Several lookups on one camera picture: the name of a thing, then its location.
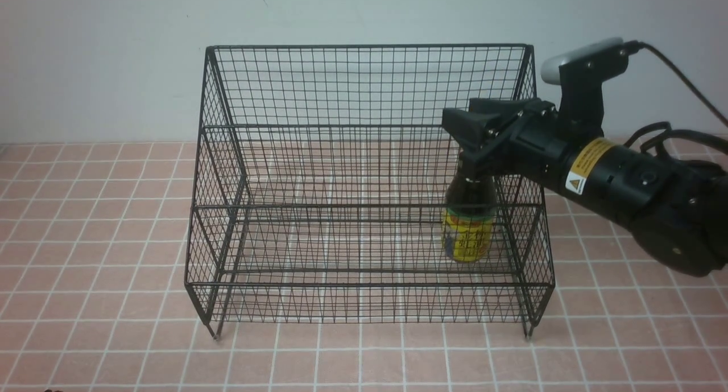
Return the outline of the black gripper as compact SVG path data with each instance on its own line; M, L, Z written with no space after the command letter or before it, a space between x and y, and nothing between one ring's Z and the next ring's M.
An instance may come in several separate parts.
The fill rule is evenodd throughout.
M458 166L491 166L548 189L564 189L578 148L603 136L602 99L557 109L538 97L472 97L468 110L442 110L441 127L458 144Z

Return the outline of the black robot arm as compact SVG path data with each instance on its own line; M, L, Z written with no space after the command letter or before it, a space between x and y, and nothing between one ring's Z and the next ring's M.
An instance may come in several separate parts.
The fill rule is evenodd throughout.
M726 171L662 148L675 138L726 153L725 139L659 122L639 130L662 133L635 151L604 138L600 118L574 121L538 98L474 98L469 110L444 109L442 128L468 176L532 180L629 231L676 272L705 277L726 266Z

